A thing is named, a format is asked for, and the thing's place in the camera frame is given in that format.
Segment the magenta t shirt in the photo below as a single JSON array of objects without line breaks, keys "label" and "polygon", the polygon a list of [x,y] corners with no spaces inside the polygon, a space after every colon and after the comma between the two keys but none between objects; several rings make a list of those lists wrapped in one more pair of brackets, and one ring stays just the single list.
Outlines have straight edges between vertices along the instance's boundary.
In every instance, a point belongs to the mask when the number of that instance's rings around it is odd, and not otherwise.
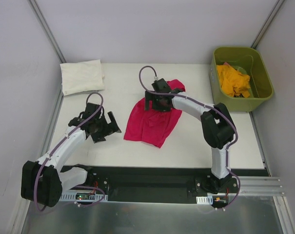
[{"label": "magenta t shirt", "polygon": [[124,139],[141,141],[161,148],[178,123],[182,111],[176,109],[169,112],[159,112],[153,109],[145,111],[144,107],[144,98],[133,107],[127,122]]}]

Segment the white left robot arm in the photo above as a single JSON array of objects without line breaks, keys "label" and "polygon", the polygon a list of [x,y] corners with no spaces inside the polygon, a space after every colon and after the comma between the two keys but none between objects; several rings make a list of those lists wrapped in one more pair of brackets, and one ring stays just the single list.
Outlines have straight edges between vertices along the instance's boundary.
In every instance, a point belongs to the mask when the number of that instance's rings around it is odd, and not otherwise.
[{"label": "white left robot arm", "polygon": [[62,168],[87,139],[103,142],[107,136],[120,132],[113,112],[106,113],[101,105],[88,102],[85,110],[69,121],[65,134],[53,148],[23,165],[21,197],[54,207],[62,193],[72,188],[95,189],[97,181],[90,166],[76,164],[65,172]]}]

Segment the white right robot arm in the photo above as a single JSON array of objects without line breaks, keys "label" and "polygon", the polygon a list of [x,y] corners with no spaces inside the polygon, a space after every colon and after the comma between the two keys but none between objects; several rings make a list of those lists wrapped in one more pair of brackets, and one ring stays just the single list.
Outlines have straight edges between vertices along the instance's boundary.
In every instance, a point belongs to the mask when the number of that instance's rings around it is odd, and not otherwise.
[{"label": "white right robot arm", "polygon": [[224,191],[232,178],[229,147],[237,140],[237,130],[227,107],[223,103],[201,103],[179,88],[171,89],[164,79],[155,80],[152,87],[153,91],[145,90],[145,110],[181,110],[201,122],[203,137],[212,150],[211,175],[201,187],[213,194]]}]

